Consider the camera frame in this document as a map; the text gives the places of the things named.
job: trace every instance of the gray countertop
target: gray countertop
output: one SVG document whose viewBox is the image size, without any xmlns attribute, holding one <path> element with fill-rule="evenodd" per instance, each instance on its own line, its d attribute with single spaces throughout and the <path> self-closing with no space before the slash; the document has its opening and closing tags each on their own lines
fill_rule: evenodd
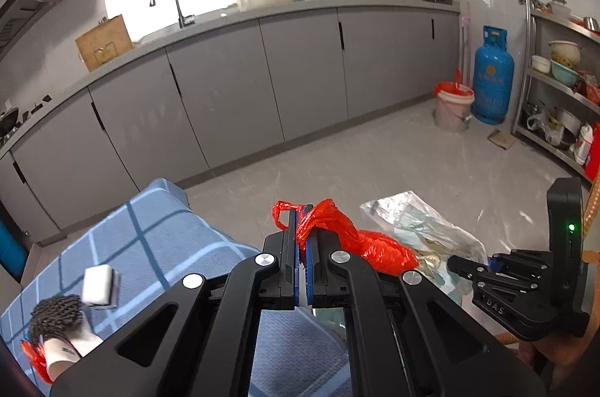
<svg viewBox="0 0 600 397">
<path fill-rule="evenodd" d="M 39 123 L 45 116 L 49 115 L 54 109 L 60 106 L 70 97 L 77 94 L 80 90 L 88 87 L 93 82 L 110 74 L 114 70 L 122 67 L 144 55 L 164 48 L 173 43 L 186 38 L 196 36 L 207 31 L 217 30 L 229 25 L 250 21 L 266 16 L 283 15 L 298 11 L 308 11 L 314 9 L 341 8 L 355 6 L 383 6 L 383 7 L 405 7 L 418 9 L 431 9 L 453 13 L 460 13 L 459 5 L 446 5 L 430 3 L 427 1 L 415 0 L 305 0 L 294 3 L 282 4 L 280 6 L 265 7 L 253 9 L 251 11 L 240 12 L 237 7 L 216 10 L 205 15 L 196 16 L 196 24 L 183 29 L 179 29 L 178 24 L 170 25 L 163 30 L 158 30 L 142 39 L 139 45 L 133 50 L 114 58 L 103 66 L 90 72 L 88 75 L 74 82 L 59 96 L 55 97 L 42 109 L 37 111 L 21 126 L 15 134 L 0 148 L 0 158 L 2 158 L 14 144 L 19 141 L 31 128 Z"/>
</svg>

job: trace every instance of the floor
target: floor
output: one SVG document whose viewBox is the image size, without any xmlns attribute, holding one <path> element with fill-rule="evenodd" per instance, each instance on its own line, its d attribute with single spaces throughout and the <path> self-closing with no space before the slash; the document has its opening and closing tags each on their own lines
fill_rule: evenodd
<svg viewBox="0 0 600 397">
<path fill-rule="evenodd" d="M 494 128 L 475 119 L 464 133 L 441 131 L 433 108 L 429 100 L 210 179 L 187 189 L 190 207 L 260 248 L 277 231 L 271 208 L 278 199 L 302 204 L 331 197 L 359 228 L 376 229 L 359 206 L 413 190 L 478 237 L 488 255 L 513 247 L 547 249 L 546 191 L 572 172 L 521 141 L 507 151 L 495 146 L 487 140 Z M 85 231 L 36 247 L 27 278 Z M 600 234 L 590 233 L 586 248 L 599 250 Z"/>
</svg>

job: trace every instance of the gas tank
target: gas tank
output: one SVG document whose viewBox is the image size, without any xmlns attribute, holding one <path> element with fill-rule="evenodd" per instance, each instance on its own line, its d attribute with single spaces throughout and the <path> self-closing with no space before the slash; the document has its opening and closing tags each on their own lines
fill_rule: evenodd
<svg viewBox="0 0 600 397">
<path fill-rule="evenodd" d="M 511 99 L 515 61 L 506 51 L 506 37 L 506 30 L 484 26 L 484 44 L 475 52 L 473 114 L 488 124 L 504 121 Z"/>
</svg>

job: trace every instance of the stainless steel shelving rack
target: stainless steel shelving rack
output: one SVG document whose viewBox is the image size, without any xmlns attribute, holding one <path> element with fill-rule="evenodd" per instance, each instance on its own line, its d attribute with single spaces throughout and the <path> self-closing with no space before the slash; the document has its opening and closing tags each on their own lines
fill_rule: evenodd
<svg viewBox="0 0 600 397">
<path fill-rule="evenodd" d="M 557 25 L 561 25 L 565 28 L 568 28 L 569 30 L 575 31 L 575 32 L 579 33 L 580 35 L 583 35 L 584 37 L 592 40 L 593 42 L 596 42 L 599 46 L 600 46 L 600 37 L 597 36 L 596 34 L 592 33 L 591 31 L 586 30 L 584 27 L 576 25 L 575 23 L 573 23 L 567 19 L 560 18 L 559 16 L 555 16 L 555 15 L 549 15 L 547 13 L 542 13 L 542 12 L 535 10 L 533 8 L 532 0 L 525 0 L 525 9 L 526 9 L 526 27 L 525 27 L 526 28 L 526 40 L 525 40 L 523 85 L 521 86 L 521 96 L 519 97 L 517 115 L 516 115 L 515 121 L 512 125 L 512 133 L 513 134 L 519 133 L 520 135 L 523 135 L 526 138 L 529 138 L 531 141 L 533 141 L 534 143 L 537 143 L 542 148 L 546 149 L 547 151 L 549 151 L 550 153 L 552 153 L 553 155 L 558 157 L 560 160 L 565 162 L 567 165 L 569 165 L 573 170 L 575 170 L 582 177 L 584 177 L 585 179 L 592 182 L 593 179 L 590 179 L 586 175 L 585 170 L 583 169 L 583 167 L 581 165 L 579 165 L 575 161 L 571 152 L 561 151 L 558 148 L 553 147 L 550 143 L 548 143 L 546 140 L 544 140 L 544 138 L 540 138 L 538 135 L 536 135 L 535 133 L 532 133 L 527 128 L 522 127 L 521 124 L 519 123 L 519 121 L 521 118 L 521 110 L 523 108 L 523 105 L 529 99 L 529 93 L 530 93 L 532 81 L 544 82 L 545 84 L 549 85 L 550 87 L 553 87 L 554 89 L 561 91 L 566 96 L 569 96 L 571 99 L 574 99 L 577 102 L 583 104 L 586 108 L 590 109 L 591 111 L 593 111 L 594 113 L 599 115 L 599 119 L 600 119 L 600 107 L 596 106 L 592 101 L 587 99 L 585 96 L 582 96 L 581 94 L 573 92 L 570 87 L 567 87 L 564 84 L 561 84 L 559 81 L 554 79 L 554 77 L 552 77 L 552 75 L 540 73 L 536 70 L 533 70 L 530 67 L 531 56 L 535 52 L 536 26 L 537 26 L 538 20 L 547 20 L 547 21 L 551 21 Z"/>
</svg>

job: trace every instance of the faucet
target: faucet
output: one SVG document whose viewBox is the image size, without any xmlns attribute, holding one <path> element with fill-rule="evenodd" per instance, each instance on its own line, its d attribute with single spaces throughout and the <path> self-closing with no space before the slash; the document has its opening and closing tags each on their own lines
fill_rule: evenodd
<svg viewBox="0 0 600 397">
<path fill-rule="evenodd" d="M 190 15 L 190 16 L 182 15 L 181 8 L 179 7 L 179 0 L 175 0 L 175 4 L 177 5 L 177 12 L 179 13 L 179 28 L 193 25 L 196 22 L 196 20 L 194 19 L 194 15 Z M 156 6 L 156 1 L 150 0 L 150 6 Z"/>
</svg>

